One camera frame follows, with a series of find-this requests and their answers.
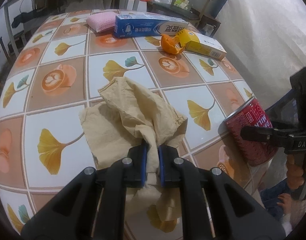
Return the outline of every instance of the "yellow box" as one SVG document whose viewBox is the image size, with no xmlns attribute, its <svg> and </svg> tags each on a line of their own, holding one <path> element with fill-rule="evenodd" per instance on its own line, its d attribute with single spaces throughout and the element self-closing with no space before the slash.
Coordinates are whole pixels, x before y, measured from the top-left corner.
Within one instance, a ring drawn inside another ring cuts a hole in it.
<svg viewBox="0 0 306 240">
<path fill-rule="evenodd" d="M 206 56 L 222 60 L 226 51 L 215 39 L 183 29 L 176 34 L 179 37 L 181 46 L 186 44 L 186 49 Z"/>
</svg>

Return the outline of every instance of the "white curtain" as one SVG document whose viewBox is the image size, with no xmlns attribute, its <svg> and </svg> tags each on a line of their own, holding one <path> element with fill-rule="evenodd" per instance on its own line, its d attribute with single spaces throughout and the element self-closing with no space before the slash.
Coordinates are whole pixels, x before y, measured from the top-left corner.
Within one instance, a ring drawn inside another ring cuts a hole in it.
<svg viewBox="0 0 306 240">
<path fill-rule="evenodd" d="M 289 77 L 306 66 L 302 0 L 227 0 L 215 38 L 264 108 L 287 93 Z"/>
</svg>

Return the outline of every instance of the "patterned tablecloth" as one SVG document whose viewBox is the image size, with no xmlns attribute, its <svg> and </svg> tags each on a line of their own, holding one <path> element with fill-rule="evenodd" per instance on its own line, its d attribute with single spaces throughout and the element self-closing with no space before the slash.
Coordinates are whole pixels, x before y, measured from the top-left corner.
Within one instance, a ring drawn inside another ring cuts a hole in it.
<svg viewBox="0 0 306 240">
<path fill-rule="evenodd" d="M 252 193 L 267 165 L 246 165 L 222 123 L 252 95 L 237 70 L 226 58 L 167 54 L 160 37 L 96 34 L 85 19 L 101 12 L 49 17 L 10 71 L 0 99 L 0 197 L 14 228 L 20 232 L 80 171 L 95 166 L 79 112 L 102 101 L 97 90 L 115 75 L 147 87 L 188 117 L 180 156 L 203 169 L 221 167 Z M 209 110 L 209 120 L 192 116 L 194 109 Z M 182 238 L 181 219 L 169 233 L 154 228 L 152 219 L 147 211 L 128 218 L 125 237 Z"/>
</svg>

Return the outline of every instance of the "red can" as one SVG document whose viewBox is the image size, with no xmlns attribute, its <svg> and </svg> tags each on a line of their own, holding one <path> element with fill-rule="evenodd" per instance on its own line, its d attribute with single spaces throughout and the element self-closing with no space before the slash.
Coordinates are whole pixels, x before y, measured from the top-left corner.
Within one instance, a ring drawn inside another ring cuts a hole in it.
<svg viewBox="0 0 306 240">
<path fill-rule="evenodd" d="M 245 141 L 240 136 L 244 126 L 272 128 L 269 117 L 260 106 L 259 101 L 252 97 L 224 120 L 226 127 L 232 133 L 242 155 L 251 166 L 258 166 L 271 159 L 277 152 L 277 147 L 268 143 Z"/>
</svg>

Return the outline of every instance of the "screw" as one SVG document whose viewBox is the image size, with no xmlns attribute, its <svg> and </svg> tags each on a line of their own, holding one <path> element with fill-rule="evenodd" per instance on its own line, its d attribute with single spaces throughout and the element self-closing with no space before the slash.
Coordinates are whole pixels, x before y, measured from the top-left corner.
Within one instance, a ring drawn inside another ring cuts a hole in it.
<svg viewBox="0 0 306 240">
<path fill-rule="evenodd" d="M 216 176 L 218 176 L 218 175 L 220 175 L 222 173 L 222 170 L 220 168 L 218 168 L 218 167 L 213 168 L 211 171 Z"/>
<path fill-rule="evenodd" d="M 175 158 L 173 161 L 174 161 L 175 164 L 178 164 L 178 165 L 181 165 L 184 162 L 184 160 L 182 158 Z"/>
<path fill-rule="evenodd" d="M 94 173 L 94 168 L 93 167 L 87 167 L 87 168 L 85 168 L 84 169 L 84 173 L 86 174 L 86 175 L 91 175 L 91 174 L 93 174 Z"/>
<path fill-rule="evenodd" d="M 128 157 L 126 157 L 126 158 L 124 158 L 124 159 L 122 160 L 122 162 L 123 162 L 125 165 L 129 165 L 129 164 L 131 164 L 131 163 L 132 163 L 132 159 L 131 159 L 131 158 L 128 158 Z"/>
</svg>

